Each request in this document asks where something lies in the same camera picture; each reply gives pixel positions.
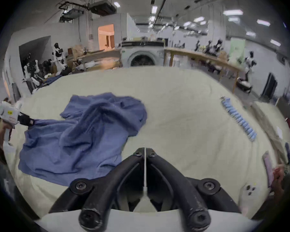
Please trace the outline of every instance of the table leg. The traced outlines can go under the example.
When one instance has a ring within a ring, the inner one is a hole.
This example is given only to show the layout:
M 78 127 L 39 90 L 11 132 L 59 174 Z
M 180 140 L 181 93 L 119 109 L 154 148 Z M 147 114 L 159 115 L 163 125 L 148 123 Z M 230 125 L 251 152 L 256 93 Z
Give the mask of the table leg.
M 233 91 L 232 91 L 233 94 L 234 94 L 234 91 L 235 91 L 235 86 L 236 86 L 237 79 L 238 79 L 238 72 L 236 72 L 236 79 L 235 79 L 234 85 L 233 85 Z
M 219 79 L 218 79 L 218 82 L 220 82 L 220 79 L 221 79 L 221 77 L 222 77 L 222 75 L 223 75 L 223 70 L 224 70 L 224 67 L 222 67 L 222 69 L 221 69 L 221 71 L 220 71 L 220 73 L 219 73 Z
M 174 58 L 174 54 L 171 53 L 170 64 L 169 64 L 170 67 L 172 67 L 172 64 L 173 64 L 173 58 Z
M 165 66 L 165 62 L 166 62 L 166 52 L 164 52 L 163 66 Z

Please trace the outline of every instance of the blue cloth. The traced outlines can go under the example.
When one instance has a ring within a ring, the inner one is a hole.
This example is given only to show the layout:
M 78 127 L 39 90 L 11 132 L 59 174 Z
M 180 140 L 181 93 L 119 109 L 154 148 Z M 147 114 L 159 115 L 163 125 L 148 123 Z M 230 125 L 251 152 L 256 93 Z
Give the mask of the blue cloth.
M 147 119 L 142 102 L 112 93 L 72 96 L 60 115 L 65 120 L 37 119 L 28 128 L 18 168 L 63 186 L 105 176 Z

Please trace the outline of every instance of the ceiling light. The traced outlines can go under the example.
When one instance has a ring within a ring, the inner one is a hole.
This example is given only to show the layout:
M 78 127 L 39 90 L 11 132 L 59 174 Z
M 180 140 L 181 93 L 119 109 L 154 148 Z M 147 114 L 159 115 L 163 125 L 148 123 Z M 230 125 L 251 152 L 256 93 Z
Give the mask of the ceiling light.
M 224 15 L 242 15 L 243 11 L 241 10 L 225 10 L 223 11 Z
M 268 26 L 268 27 L 271 25 L 268 21 L 263 21 L 263 20 L 259 20 L 259 19 L 257 20 L 257 23 Z
M 157 6 L 153 6 L 151 9 L 151 13 L 155 14 L 157 12 L 157 8 L 158 8 Z
M 275 40 L 271 40 L 271 43 L 274 44 L 274 45 L 277 45 L 277 46 L 280 46 L 281 44 Z
M 120 5 L 119 5 L 119 3 L 118 3 L 118 2 L 114 2 L 114 4 L 115 4 L 115 6 L 116 6 L 117 8 L 119 8 L 119 7 L 120 7 Z
M 255 37 L 256 33 L 255 32 L 246 32 L 246 35 Z
M 228 21 L 238 22 L 240 19 L 238 17 L 229 17 Z
M 187 21 L 184 23 L 184 26 L 189 26 L 191 24 L 191 21 Z
M 203 21 L 203 20 L 204 20 L 204 17 L 201 16 L 201 17 L 195 18 L 193 21 L 194 22 L 199 22 L 199 21 Z

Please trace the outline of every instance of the floor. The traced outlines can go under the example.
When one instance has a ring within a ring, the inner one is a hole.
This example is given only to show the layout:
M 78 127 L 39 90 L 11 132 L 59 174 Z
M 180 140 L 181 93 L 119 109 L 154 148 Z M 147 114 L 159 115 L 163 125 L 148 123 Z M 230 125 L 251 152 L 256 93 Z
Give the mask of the floor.
M 209 75 L 210 77 L 212 77 L 213 79 L 218 81 L 219 75 L 216 72 L 215 73 L 209 72 L 208 68 L 206 68 L 205 66 L 199 66 L 198 69 L 202 70 L 207 75 Z M 222 85 L 224 85 L 224 87 L 226 87 L 228 90 L 230 90 L 232 92 L 233 85 L 234 85 L 234 79 L 233 78 L 229 79 L 228 77 L 222 77 L 221 80 L 220 80 L 220 83 Z M 259 99 L 257 96 L 254 95 L 253 92 L 248 94 L 248 93 L 242 91 L 241 89 L 239 89 L 237 86 L 235 87 L 234 94 L 241 100 L 243 105 L 247 106 L 247 107 L 250 106 L 250 103 L 252 103 L 254 101 L 257 101 Z

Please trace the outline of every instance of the screw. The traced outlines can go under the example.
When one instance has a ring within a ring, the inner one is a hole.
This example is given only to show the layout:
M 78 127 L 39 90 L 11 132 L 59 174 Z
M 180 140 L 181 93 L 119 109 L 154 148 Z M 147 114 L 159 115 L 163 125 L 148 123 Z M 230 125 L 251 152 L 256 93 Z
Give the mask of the screw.
M 205 182 L 203 186 L 208 190 L 213 190 L 215 188 L 215 184 L 213 182 Z
M 210 223 L 208 213 L 205 211 L 197 211 L 190 217 L 193 227 L 202 228 L 208 226 Z
M 79 223 L 85 228 L 94 229 L 100 224 L 100 216 L 94 211 L 85 210 L 79 216 Z
M 75 188 L 77 190 L 84 190 L 87 187 L 86 183 L 83 181 L 79 181 L 76 183 Z

